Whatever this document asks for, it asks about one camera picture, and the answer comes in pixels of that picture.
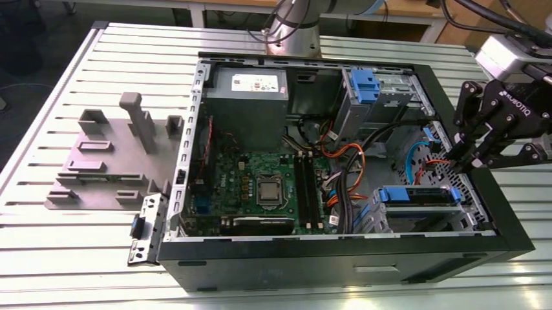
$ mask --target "motherboard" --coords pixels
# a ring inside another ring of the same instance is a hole
[[[327,158],[312,154],[220,153],[213,194],[194,195],[190,234],[325,234],[328,223],[320,191],[328,177]]]

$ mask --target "power cable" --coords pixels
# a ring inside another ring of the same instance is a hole
[[[484,28],[478,26],[470,26],[466,24],[460,24],[455,21],[455,18],[451,15],[450,8],[447,7],[447,0],[442,0],[442,9],[443,14],[446,15],[447,21],[454,25],[456,28],[470,30],[470,31],[479,31],[479,32],[488,32],[491,34],[507,34],[507,30],[496,29],[496,28]]]

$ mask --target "workbench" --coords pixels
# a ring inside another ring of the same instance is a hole
[[[431,65],[452,102],[464,80],[487,79],[460,46],[341,37],[323,37],[321,46],[328,58]],[[124,118],[121,93],[141,92],[154,119],[170,114],[186,119],[201,50],[261,54],[264,45],[235,30],[112,23],[89,33],[0,174],[0,305],[551,309],[551,165],[495,172],[537,250],[436,284],[189,294],[162,267],[126,265],[136,212],[47,210],[46,194],[77,141],[82,111],[102,109],[108,118]]]
[[[106,5],[136,5],[190,10],[194,27],[206,27],[206,10],[271,14],[279,0],[73,0],[71,2],[101,3]],[[388,22],[427,25],[423,43],[435,43],[447,26],[440,8],[426,5],[426,0],[387,0]],[[382,7],[372,15],[323,14],[324,18],[357,21],[383,21],[386,9]]]

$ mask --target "metal bracket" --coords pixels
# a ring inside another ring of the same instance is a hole
[[[134,238],[128,266],[158,266],[157,253],[162,243],[169,199],[162,194],[145,197],[141,214],[136,217],[130,235]]]

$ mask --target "cpu socket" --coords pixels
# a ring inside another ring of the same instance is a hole
[[[275,210],[283,204],[283,176],[264,174],[257,177],[257,205]]]

